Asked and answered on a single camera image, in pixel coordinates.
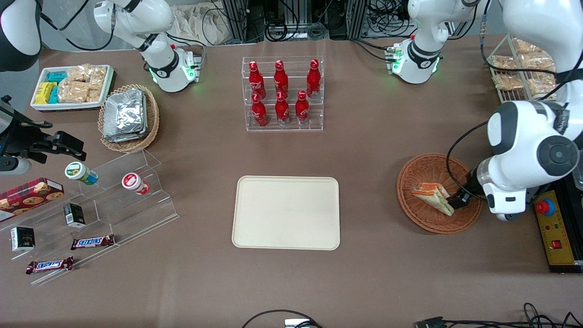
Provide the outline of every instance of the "acrylic bottle rack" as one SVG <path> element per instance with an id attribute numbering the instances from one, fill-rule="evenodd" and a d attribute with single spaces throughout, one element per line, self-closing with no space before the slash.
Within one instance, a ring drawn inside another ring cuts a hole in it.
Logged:
<path id="1" fill-rule="evenodd" d="M 179 218 L 170 195 L 161 187 L 154 170 L 161 165 L 151 153 L 140 149 L 93 170 L 99 180 L 92 186 L 79 184 L 78 191 L 66 190 L 65 197 L 42 205 L 29 213 L 0 224 L 0 239 L 10 239 L 10 229 L 27 226 L 34 229 L 36 246 L 29 252 L 13 252 L 14 261 L 22 263 L 22 274 L 31 261 L 62 260 L 73 256 L 73 271 L 126 243 Z M 137 173 L 150 184 L 144 196 L 126 190 L 122 177 Z M 86 226 L 77 229 L 65 224 L 63 206 L 73 203 L 83 208 Z M 71 250 L 73 239 L 115 235 L 115 244 L 107 247 Z M 31 284 L 44 284 L 67 273 L 47 271 L 31 275 Z"/>
<path id="2" fill-rule="evenodd" d="M 307 125 L 299 125 L 296 119 L 296 100 L 297 92 L 305 90 L 307 87 L 307 75 L 310 71 L 310 61 L 316 59 L 319 61 L 320 75 L 320 94 L 317 98 L 309 99 L 310 122 Z M 283 61 L 285 71 L 289 80 L 289 104 L 290 124 L 280 126 L 277 115 L 275 114 L 275 84 L 273 75 L 275 74 L 275 62 Z M 249 62 L 257 62 L 261 75 L 263 75 L 265 90 L 267 96 L 262 100 L 267 111 L 269 124 L 266 127 L 260 127 L 253 118 L 251 110 L 251 85 L 249 84 Z M 324 58 L 323 56 L 302 56 L 302 57 L 243 57 L 243 66 L 241 68 L 241 82 L 243 84 L 243 106 L 245 108 L 245 127 L 249 132 L 286 132 L 286 131 L 322 131 L 324 129 Z"/>

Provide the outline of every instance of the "emergency stop button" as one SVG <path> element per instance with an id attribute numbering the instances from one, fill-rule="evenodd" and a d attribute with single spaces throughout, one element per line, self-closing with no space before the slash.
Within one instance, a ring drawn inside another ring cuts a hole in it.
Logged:
<path id="1" fill-rule="evenodd" d="M 535 204 L 535 210 L 537 213 L 549 217 L 554 214 L 554 203 L 548 198 L 539 200 Z"/>

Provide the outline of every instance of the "white tray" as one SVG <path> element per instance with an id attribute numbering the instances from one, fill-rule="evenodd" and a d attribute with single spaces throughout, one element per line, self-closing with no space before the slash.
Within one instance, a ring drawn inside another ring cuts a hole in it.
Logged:
<path id="1" fill-rule="evenodd" d="M 111 80 L 113 79 L 114 70 L 109 65 L 94 65 L 96 67 L 105 67 L 107 68 L 106 78 L 103 82 L 103 86 L 101 87 L 101 95 L 99 96 L 99 100 L 96 102 L 90 103 L 58 103 L 58 104 L 35 104 L 34 97 L 38 92 L 38 88 L 40 87 L 40 83 L 47 81 L 47 75 L 52 72 L 66 72 L 68 69 L 74 66 L 63 66 L 63 67 L 47 67 L 43 68 L 40 72 L 40 77 L 37 81 L 37 86 L 34 88 L 34 93 L 32 99 L 30 99 L 30 107 L 38 110 L 38 111 L 71 111 L 71 110 L 83 110 L 88 108 L 95 108 L 99 109 L 101 104 L 106 101 L 107 93 L 109 91 Z"/>
<path id="2" fill-rule="evenodd" d="M 237 184 L 233 244 L 335 250 L 340 245 L 338 182 L 332 177 L 242 177 Z"/>

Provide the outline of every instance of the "table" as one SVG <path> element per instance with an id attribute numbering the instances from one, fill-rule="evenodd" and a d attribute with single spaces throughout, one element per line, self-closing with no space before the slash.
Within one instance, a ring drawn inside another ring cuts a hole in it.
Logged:
<path id="1" fill-rule="evenodd" d="M 491 45 L 499 39 L 489 37 Z M 484 208 L 469 230 L 445 236 L 420 229 L 397 201 L 395 182 L 407 160 L 445 153 L 499 105 L 478 44 L 477 36 L 448 42 L 445 60 L 422 85 L 388 76 L 381 61 L 348 41 L 211 47 L 200 83 L 176 94 L 154 85 L 137 51 L 45 51 L 41 68 L 110 64 L 116 87 L 139 83 L 154 93 L 161 123 L 149 151 L 162 162 L 161 183 L 181 218 L 42 287 L 29 285 L 4 241 L 2 327 L 240 327 L 275 308 L 304 312 L 330 328 L 410 327 L 433 316 L 523 319 L 524 302 L 555 319 L 568 310 L 583 316 L 581 277 L 548 273 L 531 210 L 508 223 Z M 325 54 L 324 131 L 248 134 L 241 58 L 310 53 Z M 100 143 L 95 111 L 29 108 L 26 114 L 84 140 L 89 167 L 120 155 Z M 485 130 L 454 154 L 470 168 L 490 155 Z M 0 185 L 37 176 L 67 182 L 62 170 L 70 161 L 50 155 L 46 165 L 2 177 Z M 236 183 L 243 175 L 334 177 L 340 247 L 233 246 Z M 270 315 L 253 327 L 282 327 L 288 317 Z"/>

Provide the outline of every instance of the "round wicker basket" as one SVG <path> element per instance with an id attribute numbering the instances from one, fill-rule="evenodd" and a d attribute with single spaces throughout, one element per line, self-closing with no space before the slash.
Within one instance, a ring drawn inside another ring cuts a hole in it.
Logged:
<path id="1" fill-rule="evenodd" d="M 156 103 L 156 99 L 145 86 L 142 85 L 124 85 L 121 88 L 113 90 L 111 94 L 114 93 L 121 93 L 126 92 L 132 88 L 140 89 L 144 91 L 146 94 L 146 111 L 147 111 L 147 126 L 150 130 L 148 135 L 144 139 L 136 139 L 130 141 L 123 141 L 123 142 L 108 142 L 103 137 L 101 138 L 101 143 L 104 144 L 107 148 L 118 151 L 118 152 L 125 152 L 129 153 L 139 148 L 146 148 L 148 147 L 152 141 L 156 138 L 156 134 L 158 133 L 158 127 L 160 125 L 160 112 L 158 111 L 158 104 Z M 97 128 L 99 132 L 103 134 L 103 113 L 105 111 L 105 103 L 101 105 L 99 110 L 99 121 L 97 122 Z"/>
<path id="2" fill-rule="evenodd" d="M 449 167 L 454 177 L 464 184 L 469 169 L 451 157 Z M 413 222 L 427 231 L 443 234 L 462 232 L 476 222 L 482 211 L 480 200 L 472 199 L 468 206 L 455 210 L 449 217 L 411 194 L 411 191 L 422 182 L 441 183 L 450 195 L 458 190 L 458 186 L 445 168 L 445 155 L 425 153 L 412 158 L 399 172 L 397 196 L 405 214 Z"/>

